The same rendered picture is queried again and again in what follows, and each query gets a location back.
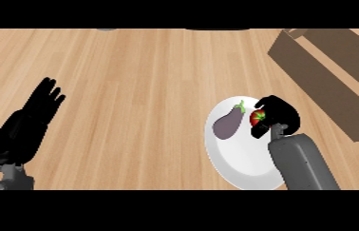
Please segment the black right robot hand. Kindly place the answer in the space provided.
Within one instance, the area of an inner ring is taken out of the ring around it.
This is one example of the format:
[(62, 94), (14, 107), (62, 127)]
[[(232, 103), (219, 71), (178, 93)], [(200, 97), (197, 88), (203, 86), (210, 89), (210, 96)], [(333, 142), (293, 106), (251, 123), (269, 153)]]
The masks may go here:
[(265, 118), (251, 128), (251, 135), (260, 138), (269, 128), (277, 125), (287, 125), (284, 135), (291, 135), (300, 128), (300, 116), (294, 107), (275, 95), (263, 97), (256, 103), (256, 108), (260, 108), (265, 113)]

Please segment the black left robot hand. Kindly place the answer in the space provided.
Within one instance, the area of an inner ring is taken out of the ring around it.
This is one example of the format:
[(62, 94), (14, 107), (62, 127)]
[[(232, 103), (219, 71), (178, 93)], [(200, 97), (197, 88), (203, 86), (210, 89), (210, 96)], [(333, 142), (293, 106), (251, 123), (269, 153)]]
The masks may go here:
[(55, 85), (55, 79), (42, 80), (22, 109), (0, 126), (0, 165), (27, 164), (37, 154), (48, 125), (67, 98)]

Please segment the red tomato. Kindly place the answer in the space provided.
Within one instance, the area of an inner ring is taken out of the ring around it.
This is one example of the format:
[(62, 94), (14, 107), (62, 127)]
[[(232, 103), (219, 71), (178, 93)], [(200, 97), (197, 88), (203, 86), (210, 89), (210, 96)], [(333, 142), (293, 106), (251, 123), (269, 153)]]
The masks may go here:
[(265, 119), (265, 111), (257, 109), (250, 115), (250, 124), (256, 125)]

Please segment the brown cardboard box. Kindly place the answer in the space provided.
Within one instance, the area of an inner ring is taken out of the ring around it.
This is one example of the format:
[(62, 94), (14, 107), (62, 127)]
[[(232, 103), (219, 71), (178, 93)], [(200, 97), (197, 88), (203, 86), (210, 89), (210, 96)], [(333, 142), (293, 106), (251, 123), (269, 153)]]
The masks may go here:
[(359, 35), (350, 29), (281, 31), (268, 55), (353, 142), (359, 142), (359, 95), (297, 39), (306, 38), (359, 82)]

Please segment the white oval plate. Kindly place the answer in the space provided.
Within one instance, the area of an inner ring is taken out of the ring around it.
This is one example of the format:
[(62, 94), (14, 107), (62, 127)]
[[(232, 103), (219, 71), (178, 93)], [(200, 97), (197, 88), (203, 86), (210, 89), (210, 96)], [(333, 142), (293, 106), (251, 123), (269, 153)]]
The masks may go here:
[[(215, 169), (237, 188), (274, 190), (285, 181), (268, 150), (271, 133), (266, 133), (259, 139), (251, 136), (250, 114), (256, 110), (257, 101), (257, 98), (235, 96), (216, 105), (207, 116), (206, 147)], [(240, 128), (228, 140), (220, 140), (215, 136), (212, 126), (240, 103), (244, 103), (246, 108)]]

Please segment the purple eggplant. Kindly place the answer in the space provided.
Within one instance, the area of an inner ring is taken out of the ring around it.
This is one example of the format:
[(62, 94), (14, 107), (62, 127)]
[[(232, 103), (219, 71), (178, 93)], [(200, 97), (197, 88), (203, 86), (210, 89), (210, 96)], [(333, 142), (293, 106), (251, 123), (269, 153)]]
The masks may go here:
[(244, 114), (246, 114), (244, 102), (240, 102), (234, 106), (231, 112), (216, 120), (212, 129), (213, 129), (215, 136), (220, 140), (228, 140), (235, 135), (235, 132), (241, 125)]

